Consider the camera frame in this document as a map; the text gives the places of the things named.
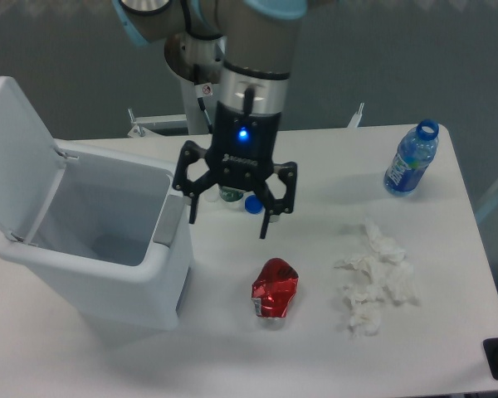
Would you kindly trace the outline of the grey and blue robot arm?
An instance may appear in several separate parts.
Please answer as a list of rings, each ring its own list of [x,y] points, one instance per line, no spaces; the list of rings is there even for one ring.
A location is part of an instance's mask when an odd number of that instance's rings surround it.
[[[254,192],[264,206],[260,237],[275,218],[294,210],[297,165],[272,155],[285,106],[295,45],[303,18],[321,1],[115,1],[128,35],[149,44],[185,38],[181,55],[197,79],[218,65],[219,95],[208,129],[209,148],[187,141],[173,188],[191,201],[218,185]]]

